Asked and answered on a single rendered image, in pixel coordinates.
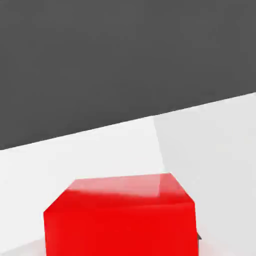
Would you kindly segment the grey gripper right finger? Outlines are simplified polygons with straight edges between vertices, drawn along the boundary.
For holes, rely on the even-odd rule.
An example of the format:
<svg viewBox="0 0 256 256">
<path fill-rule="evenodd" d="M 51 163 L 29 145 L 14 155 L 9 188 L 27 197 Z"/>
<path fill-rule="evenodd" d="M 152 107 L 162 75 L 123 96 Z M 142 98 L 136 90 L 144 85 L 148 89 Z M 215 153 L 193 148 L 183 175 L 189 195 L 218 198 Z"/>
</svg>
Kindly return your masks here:
<svg viewBox="0 0 256 256">
<path fill-rule="evenodd" d="M 216 256 L 214 247 L 197 233 L 198 256 Z"/>
</svg>

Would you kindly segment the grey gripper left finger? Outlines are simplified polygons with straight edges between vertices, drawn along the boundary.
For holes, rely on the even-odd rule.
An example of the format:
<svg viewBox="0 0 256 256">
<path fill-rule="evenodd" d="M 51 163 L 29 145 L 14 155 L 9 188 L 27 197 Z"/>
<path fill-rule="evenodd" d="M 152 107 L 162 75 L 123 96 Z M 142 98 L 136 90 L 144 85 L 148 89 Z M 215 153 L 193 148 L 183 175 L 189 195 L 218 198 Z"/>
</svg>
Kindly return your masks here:
<svg viewBox="0 0 256 256">
<path fill-rule="evenodd" d="M 46 256 L 45 240 L 39 239 L 3 253 L 3 256 Z"/>
</svg>

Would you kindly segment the small red cube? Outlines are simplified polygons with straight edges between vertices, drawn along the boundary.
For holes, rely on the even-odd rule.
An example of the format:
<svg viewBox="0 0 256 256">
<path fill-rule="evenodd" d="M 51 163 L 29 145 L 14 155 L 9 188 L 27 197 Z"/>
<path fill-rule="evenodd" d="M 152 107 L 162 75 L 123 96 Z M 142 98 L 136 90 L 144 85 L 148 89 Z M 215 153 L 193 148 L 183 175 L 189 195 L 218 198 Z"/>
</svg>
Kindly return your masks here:
<svg viewBox="0 0 256 256">
<path fill-rule="evenodd" d="M 46 256 L 199 256 L 195 203 L 170 173 L 77 179 L 43 220 Z"/>
</svg>

